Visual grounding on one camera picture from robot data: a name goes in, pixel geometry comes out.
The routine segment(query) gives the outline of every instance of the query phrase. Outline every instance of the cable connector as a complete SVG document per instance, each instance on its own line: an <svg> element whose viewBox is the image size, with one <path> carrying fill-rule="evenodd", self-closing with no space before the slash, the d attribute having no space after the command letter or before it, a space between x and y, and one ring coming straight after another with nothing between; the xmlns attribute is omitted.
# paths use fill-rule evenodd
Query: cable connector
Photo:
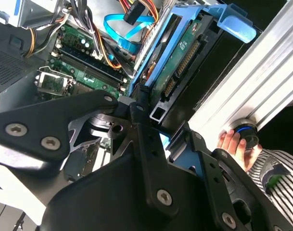
<svg viewBox="0 0 293 231"><path fill-rule="evenodd" d="M130 25L134 25L137 19L142 15L145 6L139 1L135 1L124 16L124 21Z"/></svg>

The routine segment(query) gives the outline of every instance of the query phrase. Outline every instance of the hand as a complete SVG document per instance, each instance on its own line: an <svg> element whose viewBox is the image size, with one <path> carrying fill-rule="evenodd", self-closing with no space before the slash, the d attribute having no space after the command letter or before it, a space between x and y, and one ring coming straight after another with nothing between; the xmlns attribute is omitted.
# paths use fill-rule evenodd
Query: hand
<svg viewBox="0 0 293 231"><path fill-rule="evenodd" d="M230 130L220 137L217 148L227 151L237 164L247 172L252 168L258 155L261 153L262 146L259 144L255 146L250 153L245 153L246 140L242 139L240 141L240 137L239 133Z"/></svg>

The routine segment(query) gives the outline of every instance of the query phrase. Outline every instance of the bolt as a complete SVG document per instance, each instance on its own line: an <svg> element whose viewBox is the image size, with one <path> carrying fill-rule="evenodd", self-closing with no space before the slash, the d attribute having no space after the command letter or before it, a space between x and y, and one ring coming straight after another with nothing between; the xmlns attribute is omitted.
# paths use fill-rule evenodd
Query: bolt
<svg viewBox="0 0 293 231"><path fill-rule="evenodd" d="M202 136L201 136L199 133L196 133L196 134L195 134L195 137L198 138L199 140L202 139Z"/></svg>
<svg viewBox="0 0 293 231"><path fill-rule="evenodd" d="M105 96L104 99L107 100L107 101L109 101L109 102L112 102L113 101L113 99L110 96Z"/></svg>
<svg viewBox="0 0 293 231"><path fill-rule="evenodd" d="M6 126L5 131L11 136L24 136L27 133L27 128L22 124L9 124Z"/></svg>
<svg viewBox="0 0 293 231"><path fill-rule="evenodd" d="M61 147L61 142L58 138L48 136L41 140L41 146L48 150L56 151Z"/></svg>
<svg viewBox="0 0 293 231"><path fill-rule="evenodd" d="M141 110L141 111L144 111L144 108L141 107L141 106L139 106L139 105L137 105L137 108L138 108L139 110Z"/></svg>
<svg viewBox="0 0 293 231"><path fill-rule="evenodd" d="M228 157L228 154L226 154L224 151L221 151L221 155L223 155L225 158Z"/></svg>
<svg viewBox="0 0 293 231"><path fill-rule="evenodd" d="M229 226L231 229L236 229L236 222L233 217L228 213L222 213L222 219L224 223Z"/></svg>
<svg viewBox="0 0 293 231"><path fill-rule="evenodd" d="M278 226L274 226L274 228L275 228L275 231L282 231L282 229L280 229Z"/></svg>
<svg viewBox="0 0 293 231"><path fill-rule="evenodd" d="M172 204L172 197L166 190L158 190L157 199L166 206L170 206Z"/></svg>

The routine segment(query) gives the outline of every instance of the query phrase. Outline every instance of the striped shirt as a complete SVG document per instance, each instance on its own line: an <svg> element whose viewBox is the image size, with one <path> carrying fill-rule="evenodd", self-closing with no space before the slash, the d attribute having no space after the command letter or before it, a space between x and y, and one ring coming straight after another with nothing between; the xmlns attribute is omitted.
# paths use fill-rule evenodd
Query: striped shirt
<svg viewBox="0 0 293 231"><path fill-rule="evenodd" d="M293 156L263 149L248 175L293 225Z"/></svg>

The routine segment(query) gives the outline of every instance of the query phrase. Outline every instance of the knob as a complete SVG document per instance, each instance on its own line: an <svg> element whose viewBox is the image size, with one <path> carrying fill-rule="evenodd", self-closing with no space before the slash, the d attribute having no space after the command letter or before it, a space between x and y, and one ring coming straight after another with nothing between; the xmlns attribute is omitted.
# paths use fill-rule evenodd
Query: knob
<svg viewBox="0 0 293 231"><path fill-rule="evenodd" d="M246 149L252 149L258 145L259 139L257 137L257 127L249 119L239 119L230 125L231 129L238 132L241 139L245 139L247 142Z"/></svg>

